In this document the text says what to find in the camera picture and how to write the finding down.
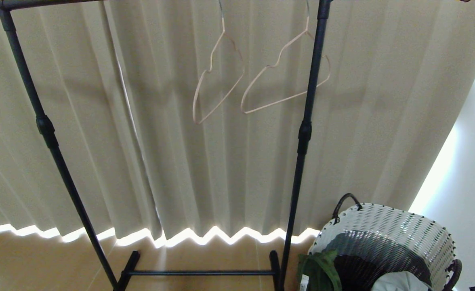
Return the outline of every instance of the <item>black clothes rack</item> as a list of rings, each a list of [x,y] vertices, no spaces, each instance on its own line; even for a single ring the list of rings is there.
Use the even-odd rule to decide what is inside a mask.
[[[297,162],[295,166],[295,176],[293,179],[293,190],[291,193],[290,216],[288,219],[288,226],[286,229],[286,239],[284,243],[284,251],[282,252],[282,264],[279,264],[279,259],[276,251],[271,251],[269,255],[271,269],[270,270],[215,270],[215,271],[151,271],[151,270],[136,270],[135,267],[139,261],[140,254],[138,251],[133,251],[130,255],[126,267],[121,272],[119,281],[110,267],[110,263],[106,258],[103,248],[97,239],[92,223],[85,207],[81,202],[81,198],[74,185],[74,181],[69,173],[67,164],[60,151],[58,140],[55,136],[55,128],[49,117],[40,103],[36,88],[33,84],[29,68],[25,62],[22,48],[17,37],[15,24],[13,22],[11,11],[15,9],[31,8],[38,6],[48,6],[57,4],[66,4],[73,2],[90,2],[94,0],[0,0],[0,19],[2,26],[6,31],[7,38],[10,42],[10,47],[13,52],[13,57],[18,66],[20,77],[23,80],[27,95],[31,101],[31,105],[36,114],[36,126],[38,131],[43,136],[47,147],[53,155],[56,166],[62,176],[63,182],[67,191],[76,207],[81,222],[83,223],[88,238],[94,247],[94,250],[105,270],[108,280],[114,291],[125,291],[129,280],[132,276],[271,276],[273,278],[275,291],[284,291],[284,280],[286,279],[286,269],[288,267],[288,257],[291,246],[291,235],[293,234],[293,225],[295,223],[295,212],[297,209],[298,196],[300,193],[302,172],[304,170],[304,160],[307,153],[309,140],[311,139],[311,115],[313,113],[313,103],[315,101],[315,91],[317,88],[317,79],[320,68],[320,61],[322,58],[322,50],[324,43],[324,35],[326,33],[326,24],[329,17],[330,3],[332,0],[319,0],[319,7],[317,13],[317,31],[315,33],[315,44],[313,46],[313,57],[311,60],[311,69],[309,73],[309,81],[306,95],[306,106],[304,109],[304,118],[298,131],[298,148],[297,148]]]

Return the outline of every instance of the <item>tiled floor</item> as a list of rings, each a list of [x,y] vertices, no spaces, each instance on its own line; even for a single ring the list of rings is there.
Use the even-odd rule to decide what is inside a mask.
[[[185,240],[175,247],[155,249],[149,239],[120,247],[107,238],[101,245],[119,278],[133,250],[141,251],[137,269],[195,270],[195,269],[269,269],[269,252],[280,255],[284,240],[258,243],[245,236],[234,245],[219,237],[200,246]],[[293,245],[286,280],[288,291],[296,290],[297,254],[306,253],[313,239]],[[0,232],[0,291],[109,291],[110,283],[86,235],[70,243],[60,238],[43,239],[37,234],[16,236]],[[264,276],[204,276],[150,277],[134,276],[128,291],[191,291],[191,290],[258,290],[272,291],[271,277]]]

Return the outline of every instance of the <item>light under curtain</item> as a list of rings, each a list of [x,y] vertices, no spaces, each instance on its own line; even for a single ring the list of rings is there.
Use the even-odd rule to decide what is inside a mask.
[[[221,33],[217,0],[111,0],[13,11],[29,69],[97,232],[170,238],[218,226],[284,228],[304,96],[242,114],[252,78],[302,32],[305,1],[222,0],[245,77],[204,123],[200,74]],[[317,2],[310,1],[310,30]],[[306,90],[301,38],[247,97],[256,108]],[[295,234],[320,229],[346,192],[407,209],[475,77],[475,1],[333,2]],[[205,116],[242,68],[223,39],[200,90]],[[328,67],[322,62],[321,78]],[[82,227],[0,24],[0,225]]]

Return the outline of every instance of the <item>white label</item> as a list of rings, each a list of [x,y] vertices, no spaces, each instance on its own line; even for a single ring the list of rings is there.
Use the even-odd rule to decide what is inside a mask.
[[[301,287],[298,291],[306,291],[307,284],[309,284],[309,276],[302,274]]]

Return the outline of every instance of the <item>green cloth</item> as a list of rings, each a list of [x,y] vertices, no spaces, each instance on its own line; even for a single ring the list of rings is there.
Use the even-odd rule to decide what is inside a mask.
[[[323,251],[312,255],[298,255],[297,280],[302,274],[309,276],[306,291],[341,291],[341,282],[334,266],[336,250]]]

